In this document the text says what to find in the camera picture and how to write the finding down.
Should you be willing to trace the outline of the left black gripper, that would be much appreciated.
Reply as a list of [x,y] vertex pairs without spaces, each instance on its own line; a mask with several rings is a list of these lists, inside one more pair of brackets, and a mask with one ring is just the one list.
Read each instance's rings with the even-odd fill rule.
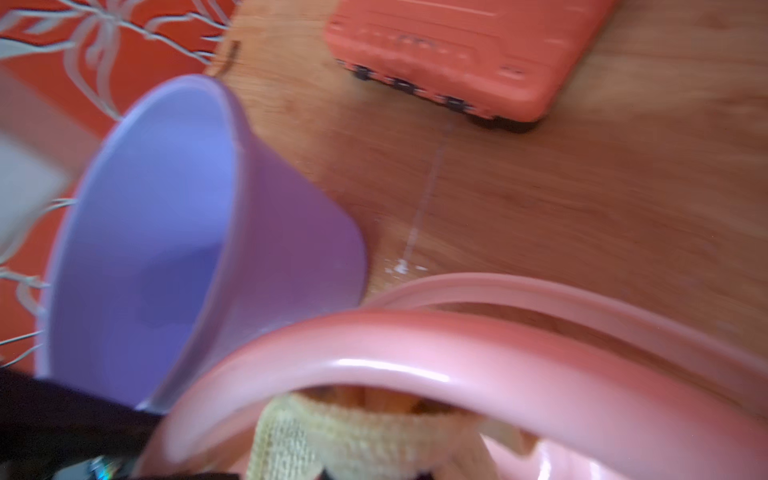
[[100,456],[136,459],[166,417],[1,370],[1,477],[52,479]]

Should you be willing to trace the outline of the yellow stained cloth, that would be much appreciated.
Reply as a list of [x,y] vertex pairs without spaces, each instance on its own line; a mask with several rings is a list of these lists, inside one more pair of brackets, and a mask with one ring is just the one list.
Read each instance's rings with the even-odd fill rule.
[[273,398],[258,420],[248,479],[497,479],[485,442],[520,456],[516,426],[382,388],[321,386]]

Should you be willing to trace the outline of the pink plastic bucket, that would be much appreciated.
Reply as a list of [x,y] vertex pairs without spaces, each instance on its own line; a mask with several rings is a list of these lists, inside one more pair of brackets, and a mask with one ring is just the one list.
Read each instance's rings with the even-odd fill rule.
[[[451,313],[506,305],[582,325],[723,389],[727,406],[663,373],[531,326]],[[149,440],[138,476],[242,472],[273,397],[332,384],[435,399],[540,438],[530,459],[492,447],[506,479],[763,479],[767,364],[675,321],[520,276],[437,275],[365,307],[255,339],[191,385]]]

